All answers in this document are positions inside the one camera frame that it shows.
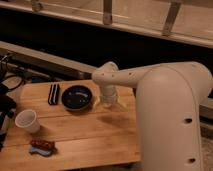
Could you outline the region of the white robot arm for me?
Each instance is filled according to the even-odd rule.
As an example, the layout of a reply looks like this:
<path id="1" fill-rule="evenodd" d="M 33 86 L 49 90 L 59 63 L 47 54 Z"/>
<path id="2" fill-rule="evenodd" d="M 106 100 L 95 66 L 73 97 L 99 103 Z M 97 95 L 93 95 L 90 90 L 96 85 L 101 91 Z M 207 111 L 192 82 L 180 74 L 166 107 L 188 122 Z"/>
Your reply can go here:
<path id="1" fill-rule="evenodd" d="M 115 87 L 136 90 L 136 123 L 143 171 L 204 171 L 199 105 L 213 89 L 213 75 L 198 62 L 162 63 L 119 70 L 108 62 L 92 73 L 101 100 Z"/>

